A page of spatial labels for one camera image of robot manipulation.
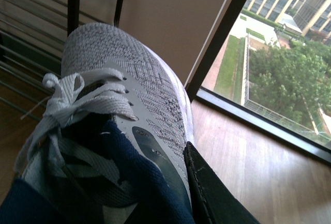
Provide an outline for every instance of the gray knit sneaker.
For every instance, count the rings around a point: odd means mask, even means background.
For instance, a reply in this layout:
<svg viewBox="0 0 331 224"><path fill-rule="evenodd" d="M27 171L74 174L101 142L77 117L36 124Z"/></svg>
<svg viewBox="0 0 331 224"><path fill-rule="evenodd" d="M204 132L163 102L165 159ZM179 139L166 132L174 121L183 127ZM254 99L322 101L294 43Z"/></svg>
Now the gray knit sneaker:
<svg viewBox="0 0 331 224"><path fill-rule="evenodd" d="M28 160L24 180L70 222L145 214L193 223L183 156L193 141L190 103L155 53L90 23L68 37L62 79L47 74L43 83L55 93L17 158L19 173Z"/></svg>

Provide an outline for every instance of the white shoelace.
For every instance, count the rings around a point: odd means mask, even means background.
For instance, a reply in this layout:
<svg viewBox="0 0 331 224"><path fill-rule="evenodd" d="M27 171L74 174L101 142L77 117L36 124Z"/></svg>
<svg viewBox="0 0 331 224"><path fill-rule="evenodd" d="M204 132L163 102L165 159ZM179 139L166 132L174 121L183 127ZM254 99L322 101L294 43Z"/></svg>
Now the white shoelace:
<svg viewBox="0 0 331 224"><path fill-rule="evenodd" d="M56 127L67 127L80 121L89 113L119 114L133 121L138 120L129 100L121 95L126 92L125 87L118 82L106 82L103 86L77 100L85 86L111 78L124 80L123 74L112 68L74 73L61 80L52 73L46 74L42 82L45 87L54 88L55 92L47 102L42 120L20 150L14 170L17 173L22 172L25 161L32 158L38 149L39 142L50 130Z"/></svg>

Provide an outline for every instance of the tree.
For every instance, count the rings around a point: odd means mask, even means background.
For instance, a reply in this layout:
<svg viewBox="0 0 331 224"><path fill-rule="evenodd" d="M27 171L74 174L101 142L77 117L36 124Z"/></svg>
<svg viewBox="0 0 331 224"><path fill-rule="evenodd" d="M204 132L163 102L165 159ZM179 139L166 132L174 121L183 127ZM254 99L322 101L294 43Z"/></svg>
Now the tree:
<svg viewBox="0 0 331 224"><path fill-rule="evenodd" d="M295 9L295 8L288 8L286 10L286 13L289 14L290 16L292 16L292 17L295 16L296 12L297 12L297 9Z"/></svg>
<svg viewBox="0 0 331 224"><path fill-rule="evenodd" d="M306 37L313 41L323 41L326 38L326 34L317 30L309 30Z"/></svg>
<svg viewBox="0 0 331 224"><path fill-rule="evenodd" d="M305 99L310 108L330 109L328 65L322 58L328 50L316 50L313 42L291 49L269 46L250 54L250 98L298 123L309 122Z"/></svg>

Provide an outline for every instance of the wooden floor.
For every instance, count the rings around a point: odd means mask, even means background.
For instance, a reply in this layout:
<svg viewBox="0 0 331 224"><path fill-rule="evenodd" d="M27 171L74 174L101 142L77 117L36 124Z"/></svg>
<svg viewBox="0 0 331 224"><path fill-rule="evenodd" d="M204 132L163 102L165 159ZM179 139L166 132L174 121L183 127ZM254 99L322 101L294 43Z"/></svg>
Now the wooden floor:
<svg viewBox="0 0 331 224"><path fill-rule="evenodd" d="M196 147L261 223L331 223L330 167L199 102L192 108ZM14 159L37 124L21 121L21 115L0 102L0 203L10 188Z"/></svg>

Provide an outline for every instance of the grass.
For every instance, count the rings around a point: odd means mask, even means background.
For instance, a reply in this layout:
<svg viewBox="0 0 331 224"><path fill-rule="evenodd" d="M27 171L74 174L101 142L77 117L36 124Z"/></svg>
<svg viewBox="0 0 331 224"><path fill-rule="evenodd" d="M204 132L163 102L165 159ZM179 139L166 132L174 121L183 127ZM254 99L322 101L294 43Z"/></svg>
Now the grass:
<svg viewBox="0 0 331 224"><path fill-rule="evenodd" d="M236 72L236 78L235 78L234 90L233 90L233 101L237 104L240 104L242 100L244 53L245 53L245 38L241 38L239 41L237 72Z"/></svg>
<svg viewBox="0 0 331 224"><path fill-rule="evenodd" d="M230 35L214 87L215 93L231 100L233 98L233 80L237 66L238 47L239 39Z"/></svg>
<svg viewBox="0 0 331 224"><path fill-rule="evenodd" d="M265 41L264 36L263 36L262 34L259 34L258 32L255 32L255 31L253 31L252 29L247 28L247 29L246 29L246 32L247 32L248 34L251 34L251 35L253 35L253 36L255 36L255 37L257 37L257 38L262 39L262 40Z"/></svg>

